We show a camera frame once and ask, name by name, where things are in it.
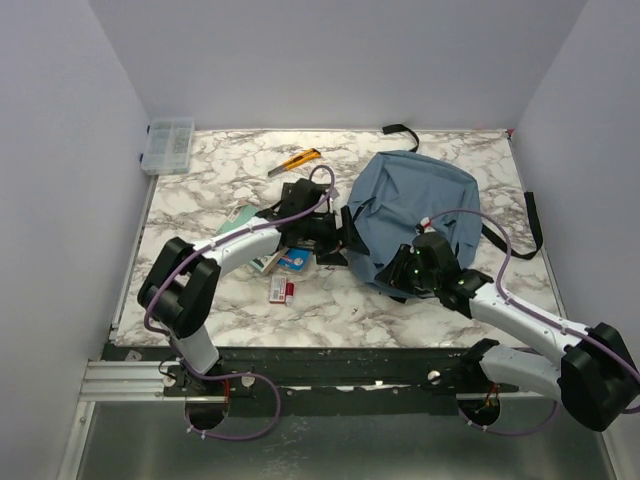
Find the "blue backpack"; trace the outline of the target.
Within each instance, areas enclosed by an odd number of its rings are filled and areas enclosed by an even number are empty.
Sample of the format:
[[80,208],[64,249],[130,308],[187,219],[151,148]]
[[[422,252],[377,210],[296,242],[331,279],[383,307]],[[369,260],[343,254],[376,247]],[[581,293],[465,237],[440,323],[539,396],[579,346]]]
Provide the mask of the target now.
[[370,254],[350,251],[349,268],[361,282],[384,295],[390,287],[375,280],[402,244],[420,233],[419,222],[434,214],[459,266],[470,267],[480,240],[502,252],[506,242],[483,224],[479,187],[466,171],[421,155],[418,148],[378,152],[353,183],[347,206]]

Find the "teal paperback book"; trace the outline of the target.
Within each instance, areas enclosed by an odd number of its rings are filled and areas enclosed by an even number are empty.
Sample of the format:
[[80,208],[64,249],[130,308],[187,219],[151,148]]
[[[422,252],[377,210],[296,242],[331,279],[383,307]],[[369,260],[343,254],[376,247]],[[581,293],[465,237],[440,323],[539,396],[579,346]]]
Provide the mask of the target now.
[[237,206],[217,229],[211,254],[222,276],[241,266],[266,274],[283,255],[280,232],[257,214],[258,208],[253,205]]

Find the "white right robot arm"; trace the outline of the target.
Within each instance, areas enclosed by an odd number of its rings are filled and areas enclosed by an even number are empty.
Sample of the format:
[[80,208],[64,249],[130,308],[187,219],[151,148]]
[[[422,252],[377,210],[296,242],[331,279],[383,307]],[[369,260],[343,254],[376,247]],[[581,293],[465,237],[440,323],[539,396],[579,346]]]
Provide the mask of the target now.
[[460,379],[480,392],[508,384],[562,404],[581,425],[606,430],[639,396],[639,372],[619,332],[550,315],[509,295],[492,277],[459,265],[432,231],[403,244],[376,276],[394,291],[431,293],[449,310],[492,325],[527,345],[522,351],[485,339],[463,356]]

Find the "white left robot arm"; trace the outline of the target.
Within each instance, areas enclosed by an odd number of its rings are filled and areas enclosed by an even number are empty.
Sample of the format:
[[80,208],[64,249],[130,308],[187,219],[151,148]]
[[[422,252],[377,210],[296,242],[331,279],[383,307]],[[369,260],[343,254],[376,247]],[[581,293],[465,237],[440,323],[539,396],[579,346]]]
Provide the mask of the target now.
[[205,327],[217,284],[236,268],[282,248],[305,242],[319,264],[346,266],[344,249],[367,255],[348,207],[337,223],[329,199],[333,186],[299,179],[281,199],[243,225],[193,244],[174,237],[165,243],[138,292],[144,323],[167,337],[190,368],[187,382],[201,395],[214,393],[222,380],[220,361]]

